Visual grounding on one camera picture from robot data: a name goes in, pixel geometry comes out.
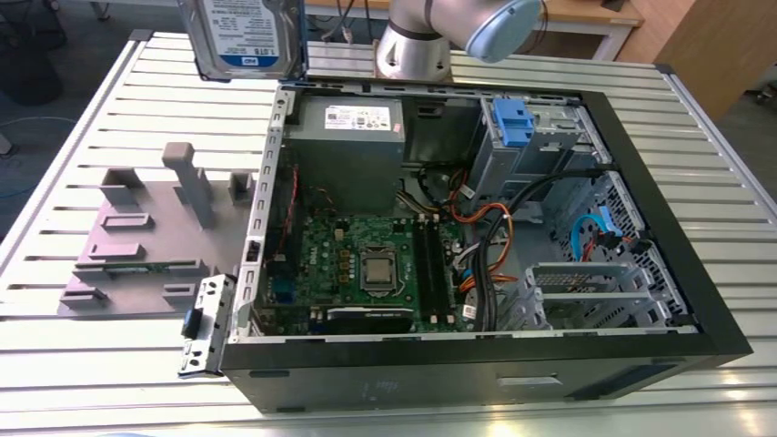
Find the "open computer tower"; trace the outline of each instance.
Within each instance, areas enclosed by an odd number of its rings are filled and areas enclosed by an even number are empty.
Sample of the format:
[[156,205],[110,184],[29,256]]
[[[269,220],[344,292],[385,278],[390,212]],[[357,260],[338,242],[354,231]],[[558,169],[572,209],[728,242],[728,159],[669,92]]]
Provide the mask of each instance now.
[[196,310],[181,375],[262,412],[614,398],[750,353],[582,91],[281,86],[238,275]]

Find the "hard drive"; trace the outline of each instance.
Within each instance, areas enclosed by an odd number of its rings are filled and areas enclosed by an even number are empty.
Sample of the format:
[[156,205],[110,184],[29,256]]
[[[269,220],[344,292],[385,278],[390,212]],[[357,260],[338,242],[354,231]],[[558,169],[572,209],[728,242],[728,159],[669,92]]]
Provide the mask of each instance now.
[[304,2],[178,0],[205,80],[296,80],[306,72]]

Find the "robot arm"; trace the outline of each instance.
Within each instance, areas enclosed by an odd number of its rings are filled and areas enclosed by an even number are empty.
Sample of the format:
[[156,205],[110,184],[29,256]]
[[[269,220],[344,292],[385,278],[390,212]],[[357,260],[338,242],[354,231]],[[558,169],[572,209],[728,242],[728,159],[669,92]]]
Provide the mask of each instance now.
[[525,41],[538,12],[540,0],[393,0],[377,68],[389,78],[441,80],[450,71],[449,42],[494,63]]

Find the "aluminum slotted table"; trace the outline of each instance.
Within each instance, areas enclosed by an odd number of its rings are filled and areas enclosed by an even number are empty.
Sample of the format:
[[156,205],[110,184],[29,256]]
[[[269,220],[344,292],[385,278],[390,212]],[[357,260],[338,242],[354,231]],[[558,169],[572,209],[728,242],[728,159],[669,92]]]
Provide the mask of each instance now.
[[[277,84],[202,82],[185,35],[134,36],[0,246],[0,432],[212,435],[229,425],[322,436],[777,434],[777,208],[688,90],[653,66],[522,56],[485,66],[453,57],[457,82],[608,95],[756,351],[721,369],[614,401],[268,418],[226,380],[176,379],[180,317],[53,319],[106,168],[172,180],[160,160],[169,141],[194,145],[209,180],[260,166]],[[313,43],[310,74],[370,76],[372,53]]]

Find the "ram slot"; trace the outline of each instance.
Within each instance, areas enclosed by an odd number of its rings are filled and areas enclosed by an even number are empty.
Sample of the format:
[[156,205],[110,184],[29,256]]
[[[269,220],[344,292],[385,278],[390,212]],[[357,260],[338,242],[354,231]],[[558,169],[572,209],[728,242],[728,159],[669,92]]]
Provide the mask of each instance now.
[[450,314],[450,295],[448,281],[445,280],[445,257],[442,253],[442,242],[437,224],[426,226],[426,252],[429,255],[429,276],[432,283],[432,298],[434,313],[440,323],[445,321],[445,316]]
[[416,258],[416,279],[421,318],[429,320],[434,315],[434,294],[432,292],[432,279],[429,274],[426,224],[418,221],[413,223],[413,256]]

